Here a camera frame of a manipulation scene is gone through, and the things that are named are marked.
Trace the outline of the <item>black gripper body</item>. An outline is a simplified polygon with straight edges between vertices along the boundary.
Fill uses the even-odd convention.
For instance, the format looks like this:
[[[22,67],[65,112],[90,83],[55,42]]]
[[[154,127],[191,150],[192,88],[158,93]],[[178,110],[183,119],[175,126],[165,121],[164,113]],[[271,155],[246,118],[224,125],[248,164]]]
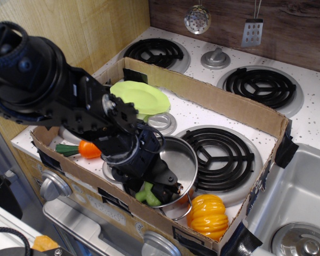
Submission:
[[[112,167],[113,177],[122,183],[123,178],[136,178],[152,184],[178,186],[178,178],[161,159],[160,153],[166,146],[165,138],[154,133],[140,133],[128,137],[131,150],[122,155],[101,155],[102,159]]]

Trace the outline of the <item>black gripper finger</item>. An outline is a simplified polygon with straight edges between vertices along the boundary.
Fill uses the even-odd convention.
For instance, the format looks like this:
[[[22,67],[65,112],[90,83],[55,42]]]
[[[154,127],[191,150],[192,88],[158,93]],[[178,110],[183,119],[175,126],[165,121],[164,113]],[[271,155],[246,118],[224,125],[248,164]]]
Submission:
[[[182,189],[183,186],[180,183],[177,187],[171,187],[156,183],[155,185],[153,185],[151,192],[162,204],[168,204],[170,202],[179,200]]]
[[[141,190],[144,181],[136,178],[123,178],[122,184],[124,191],[130,196],[135,197],[136,193]]]

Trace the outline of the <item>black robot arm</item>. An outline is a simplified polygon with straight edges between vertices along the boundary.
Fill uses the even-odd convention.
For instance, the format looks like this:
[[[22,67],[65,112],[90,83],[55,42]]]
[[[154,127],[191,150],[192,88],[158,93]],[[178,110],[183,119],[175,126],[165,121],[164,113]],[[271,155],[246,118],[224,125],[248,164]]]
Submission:
[[[160,157],[164,137],[137,114],[132,103],[67,64],[52,41],[0,22],[0,116],[66,128],[100,150],[115,180],[134,191],[150,183],[152,194],[166,204],[181,192],[181,184]]]

